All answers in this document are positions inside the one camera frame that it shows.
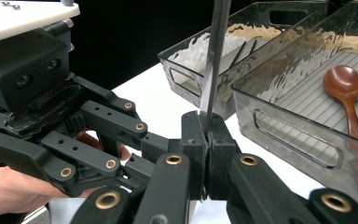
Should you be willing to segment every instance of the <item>clear plastic bin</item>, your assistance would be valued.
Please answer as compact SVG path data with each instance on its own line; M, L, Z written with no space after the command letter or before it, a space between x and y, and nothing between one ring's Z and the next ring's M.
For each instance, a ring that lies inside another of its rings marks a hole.
M358 140L324 91L328 69L358 72L358 2L348 3L232 85L241 133L358 201ZM358 100L355 103L358 115Z
M233 114L230 85L325 19L326 10L325 1L260 2L231 15L213 112L224 119ZM276 13L291 15L298 23L271 23ZM209 33L210 28L205 29L158 55L172 91L195 106L200 106Z

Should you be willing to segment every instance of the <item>white tabletop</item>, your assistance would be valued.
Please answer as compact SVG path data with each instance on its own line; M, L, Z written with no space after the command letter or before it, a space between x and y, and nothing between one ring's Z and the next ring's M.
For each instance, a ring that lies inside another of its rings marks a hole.
M182 115L188 111L198 110L194 105L171 91L160 64L144 71L113 91L117 96L136 104L136 110L142 121L147 123L149 132L167 138L180 138ZM226 120L226 125L241 151L263 158L294 193L308 198L313 189L323 188L317 181L245 138L240 133L236 115ZM53 209L50 210L51 223L69 223L70 211L75 211L78 207L78 204L75 203L81 203L81 200L54 200L52 202ZM59 211L65 211L66 217L59 216L61 213ZM207 200L197 203L191 223L229 223L226 202Z

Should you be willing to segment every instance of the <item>brown spoon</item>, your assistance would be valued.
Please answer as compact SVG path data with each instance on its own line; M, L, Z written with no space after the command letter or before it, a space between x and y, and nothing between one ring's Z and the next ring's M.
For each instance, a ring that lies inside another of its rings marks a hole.
M344 105L349 135L358 139L358 118L354 108L354 103L358 98L358 73L356 70L347 65L330 68L324 75L324 90ZM352 166L358 173L358 144L349 141L347 146L357 159Z

